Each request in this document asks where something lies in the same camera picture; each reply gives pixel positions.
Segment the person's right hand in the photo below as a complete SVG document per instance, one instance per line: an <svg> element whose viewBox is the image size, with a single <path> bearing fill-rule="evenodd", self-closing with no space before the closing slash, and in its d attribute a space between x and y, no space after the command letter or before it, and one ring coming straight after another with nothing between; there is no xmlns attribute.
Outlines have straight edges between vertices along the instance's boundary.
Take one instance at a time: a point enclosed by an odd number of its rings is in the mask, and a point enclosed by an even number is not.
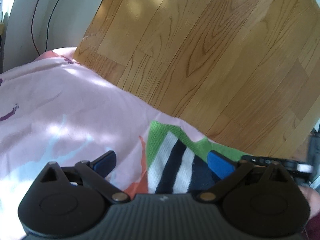
<svg viewBox="0 0 320 240"><path fill-rule="evenodd" d="M310 219L315 217L320 211L320 195L310 187L299 186L300 191L306 198L310 206Z"/></svg>

